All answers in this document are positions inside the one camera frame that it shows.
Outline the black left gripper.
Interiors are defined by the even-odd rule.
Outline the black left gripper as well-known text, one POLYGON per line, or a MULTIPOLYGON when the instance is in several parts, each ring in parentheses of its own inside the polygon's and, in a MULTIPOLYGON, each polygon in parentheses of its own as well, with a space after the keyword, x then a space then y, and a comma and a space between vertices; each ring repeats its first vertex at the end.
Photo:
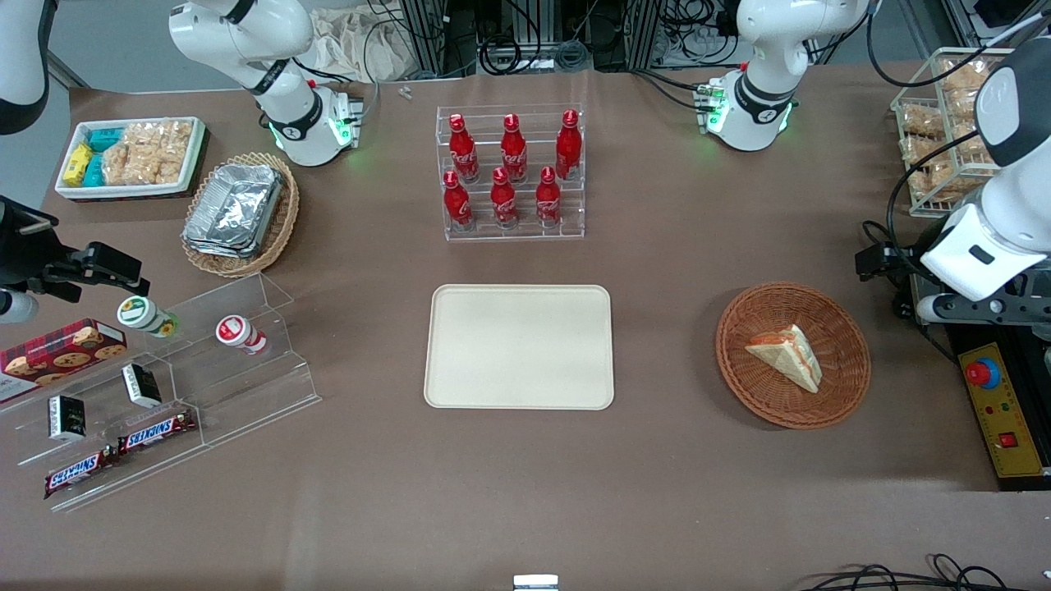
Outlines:
POLYGON ((897 250, 893 244, 874 244, 856 252, 856 276, 861 282, 874 279, 886 279, 891 283, 900 283, 909 276, 922 277, 928 283, 945 285, 920 261, 922 254, 934 247, 942 235, 949 216, 942 216, 930 221, 930 224, 918 235, 916 242, 909 248, 897 250))

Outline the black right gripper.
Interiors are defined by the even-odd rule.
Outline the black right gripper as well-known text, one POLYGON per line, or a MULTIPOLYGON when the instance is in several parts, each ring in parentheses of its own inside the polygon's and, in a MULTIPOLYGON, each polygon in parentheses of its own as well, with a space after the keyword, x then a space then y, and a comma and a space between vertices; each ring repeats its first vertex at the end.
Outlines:
POLYGON ((57 218, 1 198, 1 283, 15 291, 51 295, 79 303, 84 285, 114 286, 132 295, 149 295, 142 262, 102 242, 83 250, 64 245, 55 232, 57 218), (76 274, 45 274, 48 265, 67 261, 76 274))

